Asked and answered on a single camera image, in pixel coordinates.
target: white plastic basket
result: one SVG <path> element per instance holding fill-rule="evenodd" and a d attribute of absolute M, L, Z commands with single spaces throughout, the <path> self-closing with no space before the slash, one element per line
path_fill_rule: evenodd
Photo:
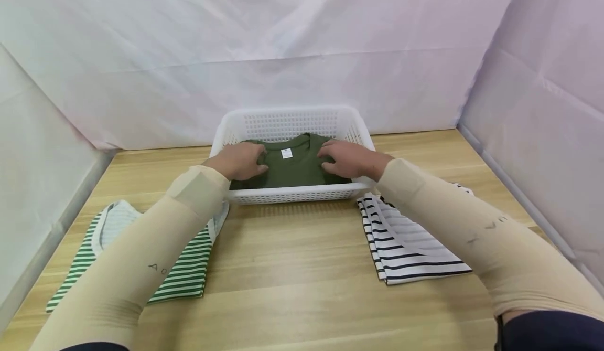
<path fill-rule="evenodd" d="M 210 157 L 217 155 L 224 145 L 250 139 L 277 143 L 291 140 L 305 132 L 350 141 L 375 151 L 358 111 L 346 105 L 329 105 L 231 111 L 222 118 L 218 126 Z M 228 199 L 239 204 L 347 199 L 358 195 L 363 189 L 371 188 L 373 184 L 374 181 L 361 177 L 346 184 L 231 189 Z"/>

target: olive green t-shirt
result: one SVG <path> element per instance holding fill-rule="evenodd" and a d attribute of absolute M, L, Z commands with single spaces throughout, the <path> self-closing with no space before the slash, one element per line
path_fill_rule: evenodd
<path fill-rule="evenodd" d="M 247 140 L 248 143 L 262 144 L 266 154 L 258 159 L 259 165 L 267 165 L 268 171 L 248 180 L 234 180 L 231 189 L 298 187 L 323 184 L 351 183 L 350 179 L 326 173 L 321 164 L 333 163 L 329 156 L 317 157 L 317 153 L 329 137 L 303 133 L 283 143 L 265 143 Z"/>

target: beige arm sleeve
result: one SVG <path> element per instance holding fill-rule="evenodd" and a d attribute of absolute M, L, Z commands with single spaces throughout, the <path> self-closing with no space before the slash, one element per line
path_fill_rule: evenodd
<path fill-rule="evenodd" d="M 88 342 L 130 348 L 143 307 L 188 241 L 221 208 L 228 186 L 209 167 L 195 166 L 180 175 L 80 277 L 31 350 L 58 351 Z"/>
<path fill-rule="evenodd" d="M 495 315 L 560 310 L 604 320 L 604 300 L 596 289 L 547 241 L 510 216 L 402 159 L 390 161 L 377 187 L 473 268 Z"/>

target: white fabric wall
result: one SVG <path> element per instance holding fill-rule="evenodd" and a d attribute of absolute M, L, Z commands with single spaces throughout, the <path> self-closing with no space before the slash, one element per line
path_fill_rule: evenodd
<path fill-rule="evenodd" d="M 233 109 L 453 128 L 510 0 L 0 0 L 0 41 L 98 148 L 211 144 Z"/>
<path fill-rule="evenodd" d="M 0 44 L 0 333 L 109 162 Z"/>
<path fill-rule="evenodd" d="M 603 10 L 604 0 L 513 0 L 460 128 L 604 293 Z"/>

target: table surface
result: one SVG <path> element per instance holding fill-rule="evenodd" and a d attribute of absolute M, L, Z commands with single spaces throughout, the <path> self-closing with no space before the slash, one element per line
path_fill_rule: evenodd
<path fill-rule="evenodd" d="M 544 235 L 456 130 L 373 136 Z M 0 340 L 27 350 L 92 217 L 119 199 L 146 211 L 209 147 L 119 152 Z M 386 286 L 353 200 L 231 206 L 201 299 L 152 304 L 136 350 L 492 350 L 495 324 L 476 276 Z"/>

